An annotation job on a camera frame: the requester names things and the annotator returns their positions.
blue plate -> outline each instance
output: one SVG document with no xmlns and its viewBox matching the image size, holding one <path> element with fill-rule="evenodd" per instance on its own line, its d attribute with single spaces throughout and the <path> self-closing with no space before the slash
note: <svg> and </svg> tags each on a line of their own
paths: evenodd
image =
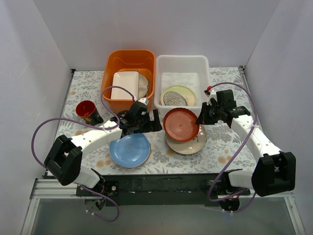
<svg viewBox="0 0 313 235">
<path fill-rule="evenodd" d="M 144 134 L 132 134 L 110 143 L 110 155 L 118 165 L 133 168 L 143 164 L 150 154 Z"/>
</svg>

plastic bin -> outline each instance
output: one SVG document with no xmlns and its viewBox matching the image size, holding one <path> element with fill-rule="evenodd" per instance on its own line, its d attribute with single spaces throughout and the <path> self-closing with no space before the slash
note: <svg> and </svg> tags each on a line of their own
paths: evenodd
<svg viewBox="0 0 313 235">
<path fill-rule="evenodd" d="M 154 104 L 165 116 L 171 109 L 182 107 L 199 116 L 202 103 L 207 101 L 204 90 L 211 84 L 209 62 L 203 55 L 160 55 L 156 58 L 156 91 Z M 166 88 L 183 85 L 196 96 L 195 106 L 163 106 L 160 96 Z"/>
<path fill-rule="evenodd" d="M 149 50 L 126 49 L 117 50 L 109 57 L 103 74 L 101 92 L 112 86 L 113 75 L 120 71 L 138 71 L 148 80 L 148 108 L 151 109 L 152 97 L 155 92 L 155 55 Z M 126 99 L 110 99 L 111 89 L 105 91 L 103 98 L 109 103 L 115 113 L 130 109 L 133 101 Z"/>
</svg>

floral pattern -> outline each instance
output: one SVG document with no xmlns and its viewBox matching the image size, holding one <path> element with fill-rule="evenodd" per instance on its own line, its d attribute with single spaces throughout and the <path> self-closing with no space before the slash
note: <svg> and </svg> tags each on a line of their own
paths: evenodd
<svg viewBox="0 0 313 235">
<path fill-rule="evenodd" d="M 210 68 L 211 82 L 235 82 L 243 84 L 238 68 Z M 83 122 L 76 113 L 76 105 L 83 100 L 92 100 L 100 116 L 108 120 L 111 114 L 105 110 L 100 101 L 100 87 L 103 71 L 76 71 L 74 73 L 63 117 Z M 250 102 L 245 92 L 231 85 L 221 85 L 216 90 L 232 89 L 238 106 L 246 106 L 250 111 Z M 151 145 L 147 161 L 136 168 L 123 168 L 115 164 L 110 157 L 109 144 L 96 149 L 82 160 L 82 166 L 94 168 L 100 174 L 184 174 L 184 173 L 218 173 L 238 149 L 241 139 L 224 123 L 205 126 L 207 143 L 202 150 L 192 155 L 181 155 L 174 152 L 165 141 L 164 130 L 145 134 Z M 57 135 L 68 137 L 80 135 L 89 128 L 61 121 Z M 255 159 L 247 147 L 244 147 L 228 169 L 253 170 Z"/>
</svg>

white bin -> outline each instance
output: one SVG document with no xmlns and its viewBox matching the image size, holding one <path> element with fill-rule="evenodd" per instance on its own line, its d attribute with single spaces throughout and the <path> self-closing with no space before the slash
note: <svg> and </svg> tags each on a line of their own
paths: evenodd
<svg viewBox="0 0 313 235">
<path fill-rule="evenodd" d="M 155 106 L 164 117 L 168 111 L 182 107 L 199 116 L 203 102 L 207 101 L 204 90 L 210 86 L 209 62 L 203 55 L 160 55 L 156 58 Z M 183 85 L 196 96 L 195 106 L 163 106 L 160 96 L 170 86 Z"/>
</svg>

robotic arm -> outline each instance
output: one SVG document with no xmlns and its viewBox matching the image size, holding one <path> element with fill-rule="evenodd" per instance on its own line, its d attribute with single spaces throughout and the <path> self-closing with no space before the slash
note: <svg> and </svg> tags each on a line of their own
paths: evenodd
<svg viewBox="0 0 313 235">
<path fill-rule="evenodd" d="M 143 98 L 134 102 L 129 110 L 117 114 L 120 125 L 114 129 L 105 130 L 116 126 L 116 117 L 100 126 L 103 130 L 92 130 L 71 138 L 59 136 L 44 162 L 45 167 L 63 186 L 76 183 L 102 192 L 104 178 L 94 169 L 81 166 L 82 158 L 104 144 L 126 135 L 162 130 L 157 110 L 153 110 L 154 120 L 150 120 L 147 102 Z"/>
<path fill-rule="evenodd" d="M 224 121 L 241 139 L 253 126 L 250 112 L 237 107 L 232 90 L 204 91 L 209 98 L 202 104 L 197 124 L 212 125 Z M 254 172 L 234 170 L 225 172 L 228 187 L 254 189 L 259 196 L 291 191 L 295 186 L 295 156 L 281 151 L 255 126 L 246 145 L 257 162 Z"/>
</svg>

